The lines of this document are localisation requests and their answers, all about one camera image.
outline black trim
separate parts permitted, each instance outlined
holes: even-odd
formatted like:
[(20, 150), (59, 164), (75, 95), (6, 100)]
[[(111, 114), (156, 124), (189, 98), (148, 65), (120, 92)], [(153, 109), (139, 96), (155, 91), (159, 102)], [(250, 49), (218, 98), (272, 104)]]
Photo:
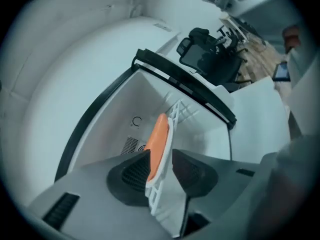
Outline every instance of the black trim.
[(219, 114), (217, 114), (217, 113), (216, 113), (215, 111), (213, 111), (210, 107), (208, 107), (208, 106), (206, 105), (207, 101), (204, 100), (202, 97), (194, 96), (194, 94), (192, 94), (192, 93), (186, 91), (185, 89), (181, 88), (181, 87), (179, 86), (179, 85), (180, 85), (179, 82), (177, 82), (177, 83), (176, 83), (176, 82), (172, 82), (172, 81), (164, 78), (163, 76), (161, 76), (161, 75), (159, 75), (159, 74), (151, 71), (150, 69), (148, 69), (148, 68), (146, 68), (146, 67), (144, 67), (144, 66), (142, 66), (142, 65), (140, 65), (140, 64), (135, 64), (134, 67), (135, 67), (135, 70), (140, 69), (140, 70), (146, 71), (147, 73), (155, 76), (156, 78), (161, 79), (162, 81), (166, 82), (167, 84), (171, 85), (172, 87), (178, 89), (180, 92), (184, 93), (185, 95), (187, 95), (188, 97), (190, 97), (191, 99), (193, 99), (195, 102), (197, 102), (197, 103), (199, 103), (201, 106), (203, 106), (205, 109), (209, 110), (211, 113), (213, 113), (213, 114), (214, 114), (216, 117), (218, 117), (220, 120), (222, 120), (223, 122), (225, 122), (225, 123), (227, 124), (227, 126), (228, 126), (228, 129), (229, 129), (228, 123), (227, 123)]
[(198, 81), (192, 75), (184, 71), (181, 67), (177, 66), (173, 62), (168, 59), (148, 50), (138, 49), (136, 56), (132, 64), (134, 64), (135, 60), (139, 60), (141, 62), (147, 63), (154, 68), (164, 72), (168, 76), (174, 78), (192, 92), (194, 92), (197, 96), (204, 99), (207, 103), (212, 105), (219, 113), (221, 113), (225, 118), (220, 118), (227, 124), (229, 130), (231, 130), (236, 124), (236, 116), (233, 112), (228, 108), (226, 104), (222, 102), (208, 87), (206, 87), (202, 82)]
[(68, 172), (68, 168), (74, 152), (78, 146), (78, 143), (85, 133), (88, 125), (101, 109), (101, 107), (106, 103), (110, 96), (134, 73), (131, 68), (120, 75), (112, 84), (110, 84), (89, 106), (89, 108), (84, 112), (83, 116), (77, 123), (75, 129), (73, 130), (71, 137), (69, 138), (65, 149), (62, 153), (58, 169), (55, 174), (54, 181), (56, 182)]
[(229, 138), (229, 149), (230, 149), (230, 160), (233, 160), (232, 156), (232, 146), (231, 146), (231, 136), (230, 136), (230, 131), (228, 130), (228, 138)]
[(242, 169), (242, 168), (236, 170), (235, 172), (238, 173), (238, 174), (243, 174), (243, 175), (249, 176), (249, 177), (253, 177), (255, 175), (254, 171), (247, 170), (247, 169)]

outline vent grille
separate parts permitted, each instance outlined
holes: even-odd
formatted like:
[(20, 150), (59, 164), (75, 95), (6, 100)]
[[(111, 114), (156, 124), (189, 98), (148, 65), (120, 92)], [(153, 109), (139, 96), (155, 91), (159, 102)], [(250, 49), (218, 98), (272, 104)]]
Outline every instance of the vent grille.
[(126, 142), (124, 144), (124, 147), (121, 151), (121, 155), (125, 155), (125, 154), (128, 154), (128, 153), (133, 153), (135, 152), (136, 150), (136, 147), (138, 145), (138, 140), (136, 138), (133, 138), (133, 137), (128, 137), (126, 139)]
[(150, 156), (145, 155), (140, 160), (125, 168), (122, 180), (137, 192), (146, 191), (146, 182), (150, 174)]
[(63, 194), (51, 210), (44, 216), (43, 220), (54, 229), (59, 230), (75, 207), (79, 198), (80, 196), (75, 194)]

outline orange handle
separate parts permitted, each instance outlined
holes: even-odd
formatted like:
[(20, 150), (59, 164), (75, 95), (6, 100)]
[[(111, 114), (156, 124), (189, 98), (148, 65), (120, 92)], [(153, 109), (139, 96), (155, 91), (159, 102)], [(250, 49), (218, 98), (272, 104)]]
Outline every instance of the orange handle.
[(166, 114), (160, 114), (144, 148), (144, 150), (150, 150), (150, 174), (147, 181), (152, 180), (156, 176), (161, 158), (164, 154), (168, 131), (168, 118)]

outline white wall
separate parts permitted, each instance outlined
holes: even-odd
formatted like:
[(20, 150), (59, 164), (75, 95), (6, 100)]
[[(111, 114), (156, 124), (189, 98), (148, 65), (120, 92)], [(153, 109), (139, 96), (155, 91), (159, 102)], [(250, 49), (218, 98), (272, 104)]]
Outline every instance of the white wall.
[(223, 25), (220, 9), (202, 0), (145, 0), (143, 15), (166, 22), (186, 36), (193, 28), (208, 29), (213, 37)]
[(129, 18), (132, 0), (34, 0), (12, 24), (0, 50), (1, 164), (5, 180), (23, 190), (24, 161), (17, 152), (20, 126), (32, 95), (53, 62), (73, 43)]

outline wooden surface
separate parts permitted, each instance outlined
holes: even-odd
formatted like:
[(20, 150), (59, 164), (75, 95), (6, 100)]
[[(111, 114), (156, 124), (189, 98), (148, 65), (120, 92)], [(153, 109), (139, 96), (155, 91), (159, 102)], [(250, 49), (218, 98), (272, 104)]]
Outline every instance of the wooden surface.
[[(276, 65), (285, 61), (285, 56), (280, 55), (268, 42), (265, 42), (265, 45), (263, 45), (258, 37), (250, 33), (247, 34), (247, 38), (249, 42), (238, 46), (238, 50), (243, 48), (248, 49), (248, 52), (242, 51), (239, 53), (239, 56), (246, 59), (247, 62), (242, 63), (240, 68), (241, 76), (238, 77), (238, 80), (251, 79), (253, 82), (256, 82), (267, 76), (272, 77)], [(274, 85), (282, 100), (291, 92), (290, 82), (275, 82)]]

